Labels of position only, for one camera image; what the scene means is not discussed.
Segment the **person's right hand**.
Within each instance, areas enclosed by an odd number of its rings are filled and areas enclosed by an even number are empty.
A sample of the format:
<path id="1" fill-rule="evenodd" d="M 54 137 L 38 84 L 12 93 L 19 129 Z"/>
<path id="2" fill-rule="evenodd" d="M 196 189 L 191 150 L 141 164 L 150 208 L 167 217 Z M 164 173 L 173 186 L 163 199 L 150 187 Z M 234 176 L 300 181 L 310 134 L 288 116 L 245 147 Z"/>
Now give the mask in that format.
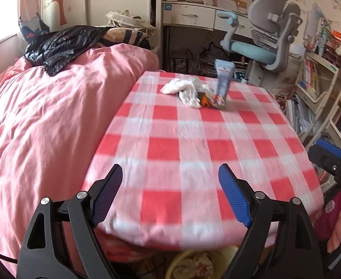
<path id="1" fill-rule="evenodd" d="M 334 230 L 331 234 L 330 239 L 327 242 L 327 252 L 330 254 L 335 251 L 341 243 L 341 210 L 336 220 Z"/>

